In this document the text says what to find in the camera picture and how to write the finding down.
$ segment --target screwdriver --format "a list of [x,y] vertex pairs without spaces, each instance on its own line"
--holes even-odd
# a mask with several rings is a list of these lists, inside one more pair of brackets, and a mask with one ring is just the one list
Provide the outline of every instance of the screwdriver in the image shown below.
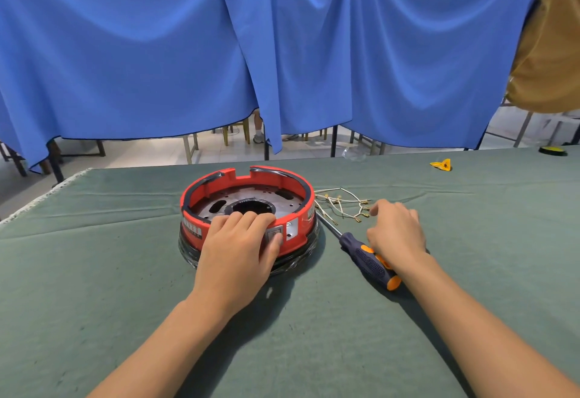
[[381,256],[375,254],[372,248],[357,240],[352,233],[339,232],[320,213],[316,212],[316,216],[338,238],[340,247],[349,254],[356,266],[359,267],[359,270],[379,285],[385,286],[389,291],[394,291],[398,288],[401,284],[401,278],[397,276],[397,273]]

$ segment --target left hand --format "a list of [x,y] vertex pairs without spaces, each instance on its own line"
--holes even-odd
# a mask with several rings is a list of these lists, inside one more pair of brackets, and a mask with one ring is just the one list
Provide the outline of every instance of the left hand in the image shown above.
[[264,286],[278,257],[278,233],[260,253],[262,238],[276,217],[272,213],[234,212],[216,216],[201,250],[190,298],[217,308],[229,320]]

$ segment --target red circular housing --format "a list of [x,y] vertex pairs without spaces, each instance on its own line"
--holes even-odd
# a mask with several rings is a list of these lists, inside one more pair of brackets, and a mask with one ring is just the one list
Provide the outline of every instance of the red circular housing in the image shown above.
[[247,176],[236,176],[234,168],[210,173],[185,190],[181,211],[179,247],[194,267],[214,216],[275,214],[263,240],[264,246],[276,233],[284,237],[272,274],[293,268],[310,255],[318,237],[314,189],[300,175],[278,167],[251,166]]

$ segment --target tiled floor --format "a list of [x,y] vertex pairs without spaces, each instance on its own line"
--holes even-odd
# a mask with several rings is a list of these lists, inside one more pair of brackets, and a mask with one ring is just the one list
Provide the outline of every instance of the tiled floor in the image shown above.
[[[494,118],[496,124],[495,131],[514,136],[519,130],[521,122],[525,117],[525,112],[518,111],[515,116],[510,116],[506,120]],[[308,141],[300,138],[283,143],[282,151],[273,155],[271,160],[286,160],[290,158],[322,158],[330,156],[330,134],[323,140],[318,133],[311,133]],[[339,127],[337,137],[337,156],[341,155],[344,149],[349,148],[349,154],[360,155],[368,153],[368,147],[359,148],[355,141],[354,145],[349,144],[350,131]],[[225,146],[221,132],[213,134],[206,131],[198,134],[199,151],[192,156],[193,163],[221,163],[235,161],[254,161],[264,158],[263,144],[246,144],[243,133],[239,127],[234,127],[234,134],[228,136],[228,146]],[[62,140],[59,145],[64,153],[67,152],[97,152],[92,141]],[[482,149],[510,148],[513,142],[486,136],[482,143]],[[193,146],[193,139],[190,137],[190,146]],[[186,164],[185,148],[182,138],[161,138],[155,140],[134,140],[134,141],[106,141],[105,157],[79,157],[66,158],[62,166],[63,174],[69,177],[81,170],[104,167],[142,167],[160,166],[173,164]],[[385,154],[402,154],[424,151],[440,151],[434,149],[404,148],[388,146]],[[19,208],[28,204],[34,198],[45,194],[52,188],[55,180],[51,176],[39,176],[29,173],[26,178],[20,177],[14,165],[4,163],[0,160],[0,218],[5,218]]]

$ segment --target green tablecloth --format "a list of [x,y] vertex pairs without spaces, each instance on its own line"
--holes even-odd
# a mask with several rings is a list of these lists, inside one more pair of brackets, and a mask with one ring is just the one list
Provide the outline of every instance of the green tablecloth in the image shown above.
[[[429,165],[445,157],[451,172]],[[510,149],[270,164],[315,189],[417,208],[443,268],[580,381],[579,148],[567,158]],[[177,247],[179,196],[229,166],[91,170],[0,227],[0,396],[82,397],[153,332],[194,278]],[[249,164],[232,166],[243,174]],[[339,228],[364,238],[371,225]],[[375,290],[328,232],[268,288],[179,396],[465,395],[412,296]]]

